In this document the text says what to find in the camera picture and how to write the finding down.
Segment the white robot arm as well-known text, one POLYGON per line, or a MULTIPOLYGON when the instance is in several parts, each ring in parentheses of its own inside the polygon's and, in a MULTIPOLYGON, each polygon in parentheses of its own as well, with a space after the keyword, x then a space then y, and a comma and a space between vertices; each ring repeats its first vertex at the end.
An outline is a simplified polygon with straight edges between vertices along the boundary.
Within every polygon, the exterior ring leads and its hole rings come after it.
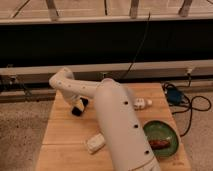
POLYGON ((49 84, 70 104, 79 96, 93 99, 115 171, 161 171, 125 86, 110 78, 100 82, 75 80, 69 68, 60 69, 49 84))

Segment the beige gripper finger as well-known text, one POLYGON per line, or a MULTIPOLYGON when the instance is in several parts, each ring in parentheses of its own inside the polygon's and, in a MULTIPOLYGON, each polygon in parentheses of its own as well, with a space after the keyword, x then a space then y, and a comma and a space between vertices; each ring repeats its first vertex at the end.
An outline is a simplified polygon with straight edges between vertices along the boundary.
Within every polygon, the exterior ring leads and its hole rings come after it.
POLYGON ((78 100, 75 102, 74 107, 77 108, 77 109, 79 109, 80 111, 83 111, 83 110, 84 110, 83 101, 82 101, 81 99, 78 99, 78 100))

